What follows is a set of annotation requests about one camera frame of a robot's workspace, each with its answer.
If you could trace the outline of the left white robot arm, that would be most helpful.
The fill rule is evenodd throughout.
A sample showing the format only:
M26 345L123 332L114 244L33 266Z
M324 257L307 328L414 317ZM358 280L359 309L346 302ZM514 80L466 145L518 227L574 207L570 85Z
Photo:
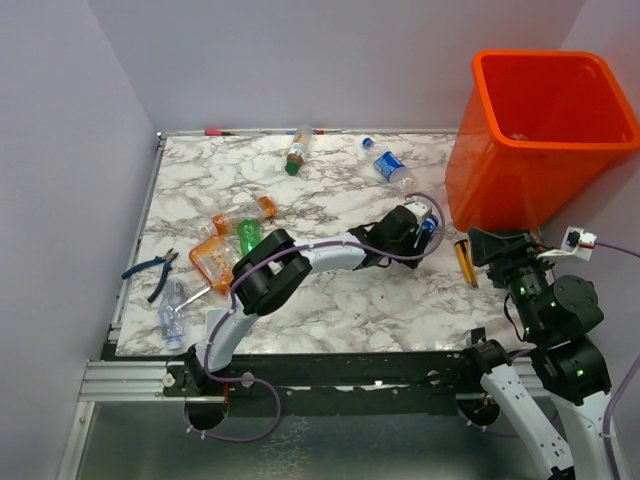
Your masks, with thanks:
M233 267L228 306L208 315L186 382L199 394L214 392L256 321L283 307L308 276L392 262L415 269L439 247L444 226L441 212L413 201L337 237L300 240L284 229L273 231Z

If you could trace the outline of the small blue label bottle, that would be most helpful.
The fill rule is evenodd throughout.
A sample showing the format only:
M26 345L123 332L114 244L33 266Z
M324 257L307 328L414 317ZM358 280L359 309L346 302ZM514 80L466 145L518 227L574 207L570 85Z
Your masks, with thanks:
M430 214L422 223L420 234L430 242L439 227L439 219L436 215Z

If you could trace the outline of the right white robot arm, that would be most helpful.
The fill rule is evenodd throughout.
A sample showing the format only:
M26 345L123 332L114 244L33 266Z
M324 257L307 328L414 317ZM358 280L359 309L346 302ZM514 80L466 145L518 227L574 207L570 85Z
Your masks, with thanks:
M556 407L558 432L523 386L512 357L495 340L465 349L461 383L484 390L526 446L542 479L627 479L612 422L622 392L614 390L606 360L588 334L604 319L592 282L564 275L549 282L559 259L590 259L597 236L570 227L558 248L531 234L468 231L475 266L506 289L518 312L533 369Z

